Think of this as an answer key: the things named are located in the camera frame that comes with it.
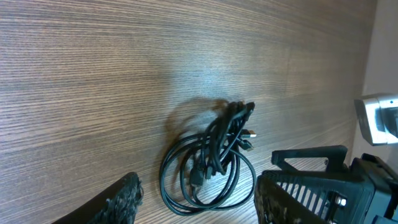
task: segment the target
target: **wire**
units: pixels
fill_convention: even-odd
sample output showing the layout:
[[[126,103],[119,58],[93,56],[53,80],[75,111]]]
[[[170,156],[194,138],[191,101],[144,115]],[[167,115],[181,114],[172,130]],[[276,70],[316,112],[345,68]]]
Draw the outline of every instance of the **wire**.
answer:
[[[253,196],[256,186],[256,171],[249,160],[239,152],[239,147],[244,150],[252,149],[250,142],[243,138],[250,138],[253,132],[243,129],[246,121],[254,110],[254,103],[243,104],[232,102],[223,116],[216,118],[204,133],[185,137],[175,143],[166,153],[159,173],[160,194],[166,206],[177,215],[197,215],[205,211],[222,211],[237,208],[245,204]],[[190,157],[200,152],[194,162],[190,175],[192,197],[190,198],[185,188],[184,170]],[[180,165],[180,186],[185,200],[191,205],[186,206],[173,200],[165,190],[165,175],[171,163],[184,154]],[[249,167],[253,179],[251,191],[242,201],[228,206],[222,204],[232,195],[239,180],[241,160]],[[231,170],[224,188],[210,203],[203,203],[197,195],[197,187],[203,183],[204,176],[210,179],[217,172],[226,174],[228,166]]]

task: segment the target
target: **gray wall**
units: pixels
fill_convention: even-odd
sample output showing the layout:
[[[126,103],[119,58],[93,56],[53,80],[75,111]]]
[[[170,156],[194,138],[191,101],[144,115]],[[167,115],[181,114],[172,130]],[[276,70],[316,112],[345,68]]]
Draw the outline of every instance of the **gray wall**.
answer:
[[[398,93],[398,1],[379,0],[376,9],[363,95]],[[362,153],[379,156],[398,171],[398,145],[370,146],[357,124],[351,160]]]

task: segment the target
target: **wood grain surface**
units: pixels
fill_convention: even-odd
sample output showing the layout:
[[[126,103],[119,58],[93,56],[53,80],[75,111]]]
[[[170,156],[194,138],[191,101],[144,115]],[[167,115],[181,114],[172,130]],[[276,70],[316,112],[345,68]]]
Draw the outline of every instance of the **wood grain surface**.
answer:
[[[0,1],[0,223],[50,223],[125,173],[136,223],[256,223],[253,203],[195,217],[163,204],[158,169],[223,100],[255,101],[244,153],[353,142],[376,1]],[[169,191],[179,198],[172,170]],[[210,198],[223,178],[201,194]],[[239,200],[251,179],[228,203]]]

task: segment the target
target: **black cable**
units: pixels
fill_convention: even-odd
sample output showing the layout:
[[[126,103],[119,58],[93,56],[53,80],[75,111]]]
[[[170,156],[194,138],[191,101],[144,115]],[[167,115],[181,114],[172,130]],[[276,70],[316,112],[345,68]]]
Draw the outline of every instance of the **black cable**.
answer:
[[[196,215],[205,211],[222,211],[239,207],[252,197],[256,186],[256,171],[248,159],[239,152],[239,147],[244,150],[252,149],[249,141],[243,138],[250,138],[254,133],[243,129],[254,110],[254,103],[243,104],[232,102],[223,116],[216,118],[205,130],[204,133],[194,134],[185,137],[175,143],[165,155],[159,173],[160,193],[166,206],[177,215]],[[190,173],[190,185],[192,197],[188,195],[185,182],[184,170],[187,161],[200,151],[200,156],[194,162]],[[180,166],[180,185],[184,198],[192,206],[182,205],[174,201],[166,192],[164,179],[166,171],[171,163],[185,153]],[[249,194],[242,201],[222,207],[222,204],[231,196],[238,180],[241,160],[249,167],[253,184]],[[227,167],[231,164],[231,170],[224,188],[210,203],[203,203],[197,196],[197,187],[201,186],[203,179],[210,179],[217,172],[226,174]]]

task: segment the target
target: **cable connector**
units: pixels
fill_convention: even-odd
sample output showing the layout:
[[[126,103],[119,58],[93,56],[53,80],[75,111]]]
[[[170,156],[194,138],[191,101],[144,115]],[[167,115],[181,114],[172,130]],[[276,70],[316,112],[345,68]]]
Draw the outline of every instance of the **cable connector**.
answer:
[[[243,150],[246,150],[247,152],[254,150],[254,146],[248,140],[239,141],[238,144]]]
[[[203,185],[204,178],[205,178],[204,168],[199,164],[195,164],[190,172],[189,184],[194,187],[201,187]]]
[[[241,138],[254,138],[257,134],[253,130],[243,129],[241,132]]]

